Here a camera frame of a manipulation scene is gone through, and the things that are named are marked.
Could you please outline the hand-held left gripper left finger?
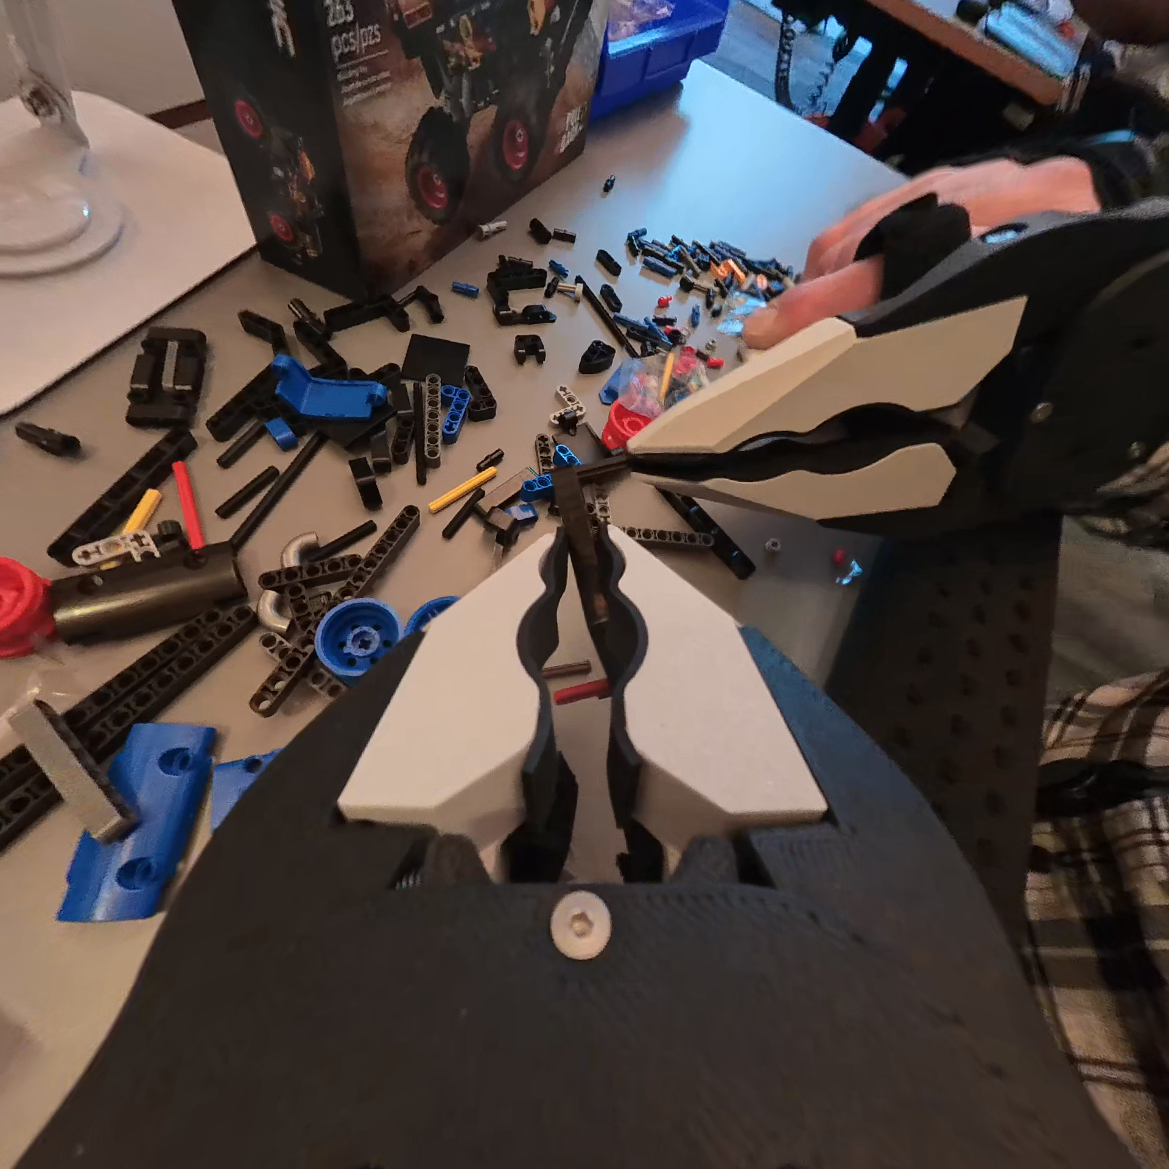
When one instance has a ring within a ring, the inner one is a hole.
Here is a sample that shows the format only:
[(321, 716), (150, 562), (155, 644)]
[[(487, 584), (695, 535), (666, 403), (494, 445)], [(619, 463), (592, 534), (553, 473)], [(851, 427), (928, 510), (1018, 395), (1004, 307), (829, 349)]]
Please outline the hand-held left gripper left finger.
[(347, 821), (430, 826), (505, 879), (562, 879), (577, 785), (542, 669), (569, 567), (566, 534), (541, 535), (425, 626), (340, 790)]

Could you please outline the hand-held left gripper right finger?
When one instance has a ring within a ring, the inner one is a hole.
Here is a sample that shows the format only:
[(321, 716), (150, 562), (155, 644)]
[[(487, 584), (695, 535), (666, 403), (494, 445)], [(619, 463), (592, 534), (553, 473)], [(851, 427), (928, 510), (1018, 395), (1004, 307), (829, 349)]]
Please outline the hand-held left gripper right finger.
[(608, 798), (627, 882), (697, 837), (821, 822), (828, 801), (740, 625), (630, 535), (604, 530)]

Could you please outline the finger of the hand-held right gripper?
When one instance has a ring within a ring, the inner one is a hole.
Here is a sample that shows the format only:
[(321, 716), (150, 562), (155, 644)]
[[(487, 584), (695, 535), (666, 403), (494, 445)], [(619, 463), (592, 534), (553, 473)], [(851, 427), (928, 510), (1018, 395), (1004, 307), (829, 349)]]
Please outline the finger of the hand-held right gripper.
[(935, 506), (951, 485), (956, 467), (942, 446), (928, 442), (840, 473), (791, 470), (761, 480), (720, 476), (694, 481), (672, 473), (636, 471), (636, 476), (654, 487), (704, 501), (828, 520)]
[(858, 406), (960, 402), (1010, 352), (1015, 296), (879, 335), (825, 318), (666, 409), (626, 444), (633, 458), (713, 455), (762, 434), (807, 434)]

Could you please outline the clear bag of small parts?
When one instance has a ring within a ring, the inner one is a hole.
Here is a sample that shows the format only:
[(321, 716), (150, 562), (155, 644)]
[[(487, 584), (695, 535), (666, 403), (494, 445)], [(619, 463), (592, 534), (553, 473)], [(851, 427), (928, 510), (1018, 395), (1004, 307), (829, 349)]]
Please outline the clear bag of small parts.
[(709, 384), (708, 353), (683, 345), (648, 357), (624, 357), (599, 389), (609, 419), (642, 428)]

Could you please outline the black angled beam assembly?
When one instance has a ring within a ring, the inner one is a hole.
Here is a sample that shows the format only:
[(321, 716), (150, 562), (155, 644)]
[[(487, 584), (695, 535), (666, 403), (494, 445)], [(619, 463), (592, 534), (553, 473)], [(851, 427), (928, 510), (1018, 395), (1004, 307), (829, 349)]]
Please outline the black angled beam assembly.
[(592, 529), (576, 466), (553, 469), (551, 483), (583, 616), (592, 641), (599, 643), (606, 634), (616, 602), (616, 586), (624, 569), (623, 555), (612, 542), (605, 523), (599, 522)]

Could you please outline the person's right forearm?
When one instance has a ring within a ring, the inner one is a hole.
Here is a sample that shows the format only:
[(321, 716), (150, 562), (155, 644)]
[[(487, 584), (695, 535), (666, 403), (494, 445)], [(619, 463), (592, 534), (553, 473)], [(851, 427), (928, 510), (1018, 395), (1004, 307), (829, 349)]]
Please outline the person's right forearm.
[(1111, 48), (1089, 82), (1091, 172), (1106, 210), (1167, 196), (1167, 43)]

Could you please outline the person's right hand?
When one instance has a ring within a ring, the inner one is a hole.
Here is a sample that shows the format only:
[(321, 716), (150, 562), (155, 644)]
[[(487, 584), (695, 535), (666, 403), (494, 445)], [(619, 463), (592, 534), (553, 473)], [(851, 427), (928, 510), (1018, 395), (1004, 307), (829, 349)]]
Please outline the person's right hand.
[(961, 206), (972, 229), (1007, 224), (1040, 211), (1098, 213), (1100, 200), (1085, 161), (1057, 156), (1029, 165), (992, 158), (925, 172), (890, 193), (860, 204), (809, 245), (801, 281), (744, 321), (741, 339), (755, 350), (780, 343), (816, 321), (858, 311), (879, 299), (883, 259), (855, 260), (855, 250), (885, 215), (933, 193)]

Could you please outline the scattered small connector pieces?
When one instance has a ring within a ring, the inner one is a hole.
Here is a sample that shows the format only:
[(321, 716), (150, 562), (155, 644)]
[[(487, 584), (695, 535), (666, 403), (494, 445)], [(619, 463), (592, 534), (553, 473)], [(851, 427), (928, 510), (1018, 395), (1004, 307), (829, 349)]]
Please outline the scattered small connector pieces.
[[(498, 288), (498, 323), (505, 323), (505, 279), (512, 288), (538, 285), (546, 300), (563, 296), (587, 304), (606, 334), (605, 341), (588, 346), (580, 360), (583, 371), (598, 371), (616, 348), (629, 356), (648, 357), (693, 343), (704, 328), (711, 336), (701, 341), (700, 350), (708, 353), (708, 368), (715, 370), (723, 363), (718, 357), (718, 338), (723, 335), (716, 327), (726, 295), (757, 288), (755, 295), (773, 302), (798, 282), (796, 271), (776, 257), (750, 256), (722, 238), (702, 242), (673, 233), (658, 239), (648, 228), (637, 227), (626, 233), (623, 246), (624, 260), (604, 247), (597, 250), (594, 267), (604, 279), (595, 285), (588, 285), (583, 274), (570, 272), (566, 263), (555, 257), (537, 264), (502, 256), (492, 275)], [(642, 275), (661, 289), (651, 313), (637, 316), (624, 309), (616, 288), (623, 272)]]

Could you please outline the blue angled beam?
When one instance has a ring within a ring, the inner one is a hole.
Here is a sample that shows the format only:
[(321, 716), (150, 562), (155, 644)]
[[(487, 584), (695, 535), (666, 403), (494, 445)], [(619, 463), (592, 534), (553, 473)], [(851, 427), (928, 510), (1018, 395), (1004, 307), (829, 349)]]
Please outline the blue angled beam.
[(526, 478), (520, 487), (524, 502), (546, 501), (553, 494), (551, 473), (567, 466), (580, 466), (576, 453), (566, 445), (544, 445), (538, 449), (539, 473)]

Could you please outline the blue curved panel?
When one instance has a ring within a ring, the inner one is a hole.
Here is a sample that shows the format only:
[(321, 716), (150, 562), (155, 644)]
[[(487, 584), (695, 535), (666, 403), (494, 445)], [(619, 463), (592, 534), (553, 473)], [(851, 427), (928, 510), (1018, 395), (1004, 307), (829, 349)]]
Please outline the blue curved panel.
[(270, 370), (275, 381), (274, 396), (306, 419), (367, 420), (386, 403), (384, 384), (314, 375), (289, 355), (274, 355)]

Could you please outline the black square panel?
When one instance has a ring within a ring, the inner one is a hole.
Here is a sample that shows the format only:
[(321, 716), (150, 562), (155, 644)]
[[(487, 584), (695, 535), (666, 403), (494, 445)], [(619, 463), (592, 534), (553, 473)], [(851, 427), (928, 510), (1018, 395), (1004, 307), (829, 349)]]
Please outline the black square panel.
[(421, 382), (437, 375), (442, 385), (462, 387), (469, 356), (466, 342), (414, 332), (400, 362), (400, 377), (404, 382)]

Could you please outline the white cross connector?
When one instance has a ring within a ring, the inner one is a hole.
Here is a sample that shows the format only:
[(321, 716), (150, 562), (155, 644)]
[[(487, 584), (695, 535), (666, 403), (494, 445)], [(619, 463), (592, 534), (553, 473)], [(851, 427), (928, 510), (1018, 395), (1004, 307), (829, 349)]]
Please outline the white cross connector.
[(160, 556), (161, 552), (153, 535), (146, 530), (107, 535), (89, 544), (77, 545), (70, 551), (73, 565), (86, 570), (123, 562), (140, 563)]

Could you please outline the person's plaid shirt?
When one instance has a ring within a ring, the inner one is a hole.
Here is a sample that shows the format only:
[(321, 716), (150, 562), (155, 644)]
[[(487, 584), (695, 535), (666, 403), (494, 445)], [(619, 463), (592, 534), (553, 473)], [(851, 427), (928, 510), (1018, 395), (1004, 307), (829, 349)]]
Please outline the person's plaid shirt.
[(1166, 446), (1063, 529), (1024, 967), (1141, 1166), (1167, 1152)]

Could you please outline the printed toy truck box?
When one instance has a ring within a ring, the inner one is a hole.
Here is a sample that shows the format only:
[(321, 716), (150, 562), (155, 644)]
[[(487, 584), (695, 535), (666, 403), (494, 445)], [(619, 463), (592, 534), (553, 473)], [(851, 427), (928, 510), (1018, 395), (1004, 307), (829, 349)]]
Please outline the printed toy truck box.
[(583, 151), (609, 2), (175, 1), (261, 257), (393, 292)]

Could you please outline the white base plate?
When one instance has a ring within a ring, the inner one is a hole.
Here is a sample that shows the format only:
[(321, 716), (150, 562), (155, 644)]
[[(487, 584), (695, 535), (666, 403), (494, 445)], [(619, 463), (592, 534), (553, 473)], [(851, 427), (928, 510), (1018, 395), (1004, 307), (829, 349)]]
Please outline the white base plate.
[(137, 111), (73, 92), (86, 163), (118, 238), (55, 272), (2, 272), (1, 412), (9, 414), (239, 259), (254, 233), (226, 157)]

